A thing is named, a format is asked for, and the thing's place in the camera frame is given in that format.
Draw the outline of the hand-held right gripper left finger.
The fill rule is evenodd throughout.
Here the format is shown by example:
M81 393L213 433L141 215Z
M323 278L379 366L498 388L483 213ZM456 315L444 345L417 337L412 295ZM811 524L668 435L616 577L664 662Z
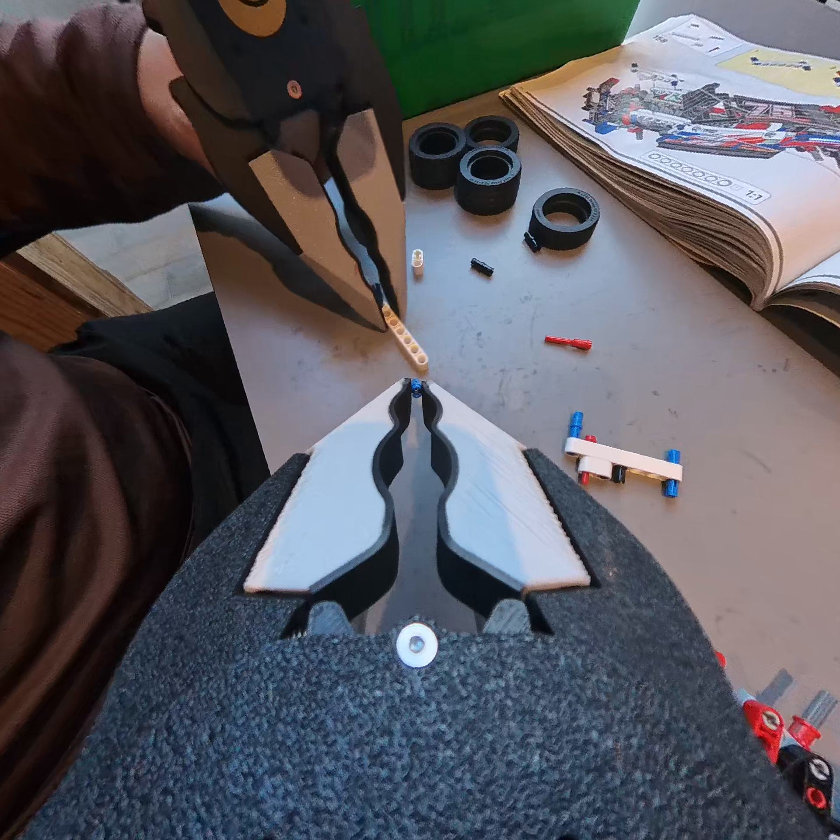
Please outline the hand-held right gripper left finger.
M390 487L412 402L402 379L311 447L245 593L336 602L352 620L391 589L400 550Z

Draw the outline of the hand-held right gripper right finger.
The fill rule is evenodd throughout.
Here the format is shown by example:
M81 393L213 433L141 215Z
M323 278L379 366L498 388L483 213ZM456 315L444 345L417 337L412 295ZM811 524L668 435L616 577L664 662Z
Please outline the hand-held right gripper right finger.
M437 506L437 573L474 613L503 600L588 587L592 577L525 447L440 385L422 387Z

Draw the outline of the open instruction booklet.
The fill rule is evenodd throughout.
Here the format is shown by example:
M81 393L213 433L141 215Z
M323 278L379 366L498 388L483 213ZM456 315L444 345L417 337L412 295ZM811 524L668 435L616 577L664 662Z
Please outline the open instruction booklet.
M500 99L753 309L837 327L838 70L684 14Z

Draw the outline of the green plastic bin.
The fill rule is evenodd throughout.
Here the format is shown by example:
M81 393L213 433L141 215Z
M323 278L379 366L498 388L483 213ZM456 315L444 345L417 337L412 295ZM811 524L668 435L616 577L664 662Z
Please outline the green plastic bin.
M638 1L361 1L405 119L619 46Z

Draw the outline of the white beam assembly with pins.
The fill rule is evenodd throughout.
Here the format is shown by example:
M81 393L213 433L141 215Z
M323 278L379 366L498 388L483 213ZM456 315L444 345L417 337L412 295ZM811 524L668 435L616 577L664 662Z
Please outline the white beam assembly with pins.
M665 451L663 458L655 458L600 444L595 436L582 434L583 418L582 412L570 415L563 448L564 453L575 460L580 486L588 486L592 477L623 485L628 475L635 474L659 481L663 497L676 499L679 496L679 485L684 478L679 450L671 448Z

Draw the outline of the grey desk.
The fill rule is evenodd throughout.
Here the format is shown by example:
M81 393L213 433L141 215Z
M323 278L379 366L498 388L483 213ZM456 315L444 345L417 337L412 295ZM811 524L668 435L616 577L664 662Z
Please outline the grey desk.
M500 217L463 213L451 192L406 193L406 325L430 378L574 475L572 412L599 443L660 457L681 451L675 500L659 483L591 479L589 493L647 546L728 660L730 679L763 690L785 669L787 718L819 690L838 699L838 378L594 184L520 129L518 200ZM533 201L572 186L602 219L581 249L533 254ZM308 450L412 373L390 335L321 306L297 259L273 246L229 197L191 207L270 471ZM492 277L470 268L478 258ZM592 341L589 352L546 335ZM396 583L360 628L421 615L476 629L435 566L441 483L419 400L392 484L401 558Z

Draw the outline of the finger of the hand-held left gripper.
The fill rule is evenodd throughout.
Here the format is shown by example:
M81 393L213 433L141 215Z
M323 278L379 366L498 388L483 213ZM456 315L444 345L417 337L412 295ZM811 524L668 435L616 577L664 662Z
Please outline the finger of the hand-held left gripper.
M259 191L269 207L276 211L295 241L302 263L318 276L358 317L378 332L386 332L385 323L363 320L336 292L329 280L327 259L331 255L333 216L327 200L327 181L319 180L316 168L305 158L283 150L269 150L249 164Z
M369 284L379 282L388 305L406 315L406 218L375 112L350 115L330 162L332 215L329 284L366 322L383 323Z

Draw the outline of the black rubber toy tyre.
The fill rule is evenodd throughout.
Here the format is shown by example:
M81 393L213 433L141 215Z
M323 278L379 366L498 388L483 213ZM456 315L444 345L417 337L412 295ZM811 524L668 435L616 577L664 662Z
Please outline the black rubber toy tyre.
M541 248L574 250L589 243L600 218L601 208L591 194L558 188L536 200L528 232Z
M522 165L513 150L499 145L471 150L458 166L455 200L470 214L501 214L516 202L521 174Z
M454 187L459 164L466 153L466 132L450 122L421 126L408 142L408 162L413 182L429 191Z
M519 127L508 117L491 114L472 119L464 127L466 147L470 150L499 146L517 152Z

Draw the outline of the white holed brick beam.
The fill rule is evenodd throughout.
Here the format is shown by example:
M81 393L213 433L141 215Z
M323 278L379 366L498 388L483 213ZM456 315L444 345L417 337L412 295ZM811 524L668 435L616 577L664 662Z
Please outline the white holed brick beam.
M408 331L403 321L387 302L382 304L381 313L385 326L413 370L420 375L425 375L428 371L429 361L424 348Z

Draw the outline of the wooden plank frame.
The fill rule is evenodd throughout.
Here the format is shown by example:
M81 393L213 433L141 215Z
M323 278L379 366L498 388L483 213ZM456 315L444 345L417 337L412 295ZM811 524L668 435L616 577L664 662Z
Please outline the wooden plank frame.
M1 260L1 330L47 351L72 341L84 322L152 308L58 234Z

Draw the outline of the person's left hand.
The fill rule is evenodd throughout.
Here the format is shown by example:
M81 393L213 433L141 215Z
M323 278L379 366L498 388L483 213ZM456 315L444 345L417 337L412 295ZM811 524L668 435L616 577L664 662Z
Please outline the person's left hand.
M171 84L180 78L182 71L167 39L147 29L140 42L137 65L143 110L175 152L214 175L193 125L172 95Z

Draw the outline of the person's torso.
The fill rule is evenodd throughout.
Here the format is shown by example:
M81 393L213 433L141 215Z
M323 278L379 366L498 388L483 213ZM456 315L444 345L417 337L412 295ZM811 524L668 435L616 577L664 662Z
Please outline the person's torso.
M49 352L2 332L2 838L185 558L268 475L213 293Z

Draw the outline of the person's left forearm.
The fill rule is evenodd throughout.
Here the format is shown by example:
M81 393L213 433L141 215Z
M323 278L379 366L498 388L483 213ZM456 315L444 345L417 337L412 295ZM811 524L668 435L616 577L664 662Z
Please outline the person's left forearm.
M147 29L136 4L2 18L2 257L57 230L139 223L224 193L143 109Z

